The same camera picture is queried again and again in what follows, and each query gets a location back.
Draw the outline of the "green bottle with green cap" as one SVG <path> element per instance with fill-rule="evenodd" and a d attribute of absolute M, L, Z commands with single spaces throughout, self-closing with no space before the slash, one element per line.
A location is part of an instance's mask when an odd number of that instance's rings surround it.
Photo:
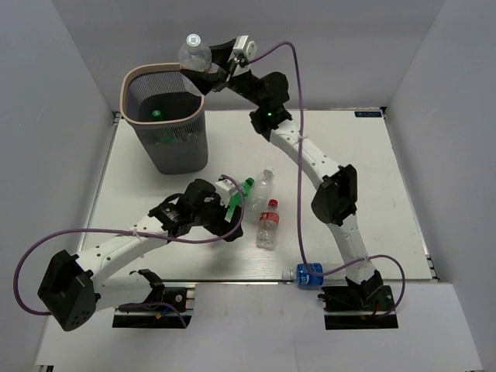
<path fill-rule="evenodd" d="M 241 195 L 244 197 L 244 199 L 247 199 L 248 196 L 250 195 L 253 186 L 254 186 L 254 179 L 252 177 L 248 177 L 245 181 L 239 183 L 239 187 L 242 192 L 241 194 L 237 191 L 236 188 L 232 189 L 232 192 L 230 193 L 230 199 L 226 213 L 227 220 L 230 220 L 232 218 L 236 206 L 241 205 L 242 202 Z"/>

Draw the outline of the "clear bottle blue white label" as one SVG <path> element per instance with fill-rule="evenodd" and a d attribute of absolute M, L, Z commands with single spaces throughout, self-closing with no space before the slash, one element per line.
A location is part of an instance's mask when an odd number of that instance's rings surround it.
<path fill-rule="evenodd" d="M 198 34 L 187 36 L 178 52 L 180 68 L 202 73 L 212 72 L 212 52 L 208 45 L 202 42 Z"/>

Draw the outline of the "clear bottle with white cap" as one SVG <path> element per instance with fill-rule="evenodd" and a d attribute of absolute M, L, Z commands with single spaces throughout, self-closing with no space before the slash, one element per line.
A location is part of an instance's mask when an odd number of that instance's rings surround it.
<path fill-rule="evenodd" d="M 260 214 L 266 209 L 274 186 L 274 169 L 265 169 L 255 178 L 253 187 L 245 199 L 243 220 L 257 224 Z"/>

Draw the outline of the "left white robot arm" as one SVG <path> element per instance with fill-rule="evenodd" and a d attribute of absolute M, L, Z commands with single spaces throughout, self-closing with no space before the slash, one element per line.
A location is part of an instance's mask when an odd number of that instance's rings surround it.
<path fill-rule="evenodd" d="M 142 274 L 131 274 L 115 284 L 109 284 L 109 278 L 163 244 L 186 243 L 185 235 L 196 226 L 212 234 L 211 242 L 240 238 L 243 206 L 228 212 L 230 198 L 240 192 L 239 184 L 226 175 L 214 184 L 197 178 L 132 227 L 110 230 L 110 240 L 81 253 L 61 250 L 48 264 L 38 290 L 40 300 L 65 332 L 84 325 L 105 308 L 159 307 L 164 290 L 159 284 L 143 284 Z"/>

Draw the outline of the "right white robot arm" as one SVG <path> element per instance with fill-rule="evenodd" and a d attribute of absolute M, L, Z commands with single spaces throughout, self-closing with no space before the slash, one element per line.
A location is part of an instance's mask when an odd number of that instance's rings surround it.
<path fill-rule="evenodd" d="M 280 72 L 256 77 L 250 65 L 258 61 L 257 47 L 249 36 L 211 46 L 215 72 L 200 72 L 181 66 L 181 73 L 203 94 L 228 88 L 253 103 L 250 113 L 255 131 L 285 152 L 306 175 L 316 193 L 311 207 L 317 219 L 330 230 L 344 262 L 351 302 L 369 308 L 383 285 L 377 268 L 369 261 L 357 225 L 357 170 L 327 157 L 308 137 L 304 122 L 293 121 L 284 107 L 289 100 L 288 80 Z"/>

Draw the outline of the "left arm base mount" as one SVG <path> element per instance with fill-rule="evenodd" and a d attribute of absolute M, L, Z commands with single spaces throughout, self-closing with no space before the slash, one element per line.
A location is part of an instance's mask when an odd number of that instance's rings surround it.
<path fill-rule="evenodd" d="M 186 284 L 152 290 L 140 307 L 119 307 L 112 320 L 114 329 L 186 329 L 192 319 L 195 286 Z"/>

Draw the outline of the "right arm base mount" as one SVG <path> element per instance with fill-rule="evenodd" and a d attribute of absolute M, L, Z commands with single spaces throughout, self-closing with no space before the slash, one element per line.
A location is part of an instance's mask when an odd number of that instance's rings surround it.
<path fill-rule="evenodd" d="M 363 304 L 347 286 L 323 287 L 318 294 L 323 304 L 326 330 L 397 329 L 394 298 L 389 285 L 383 286 Z"/>

